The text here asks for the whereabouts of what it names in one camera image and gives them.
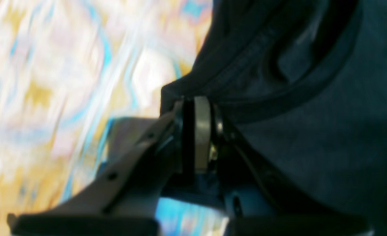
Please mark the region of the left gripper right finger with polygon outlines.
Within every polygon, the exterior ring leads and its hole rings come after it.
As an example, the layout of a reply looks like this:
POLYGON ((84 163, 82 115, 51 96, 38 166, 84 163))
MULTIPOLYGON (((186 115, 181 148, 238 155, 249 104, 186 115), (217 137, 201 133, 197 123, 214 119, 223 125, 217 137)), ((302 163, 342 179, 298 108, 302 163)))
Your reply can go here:
POLYGON ((365 218, 322 204, 259 154, 212 106, 216 176, 229 222, 225 236, 369 236, 365 218))

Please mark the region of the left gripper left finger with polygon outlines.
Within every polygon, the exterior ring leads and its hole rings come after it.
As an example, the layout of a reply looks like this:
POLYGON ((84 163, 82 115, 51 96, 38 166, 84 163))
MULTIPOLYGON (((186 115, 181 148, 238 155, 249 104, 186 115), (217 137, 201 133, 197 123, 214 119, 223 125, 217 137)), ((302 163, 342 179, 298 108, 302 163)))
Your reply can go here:
POLYGON ((195 100, 182 99, 80 193, 37 214, 9 214, 12 236, 158 236, 167 184, 189 185, 208 166, 196 157, 195 100))

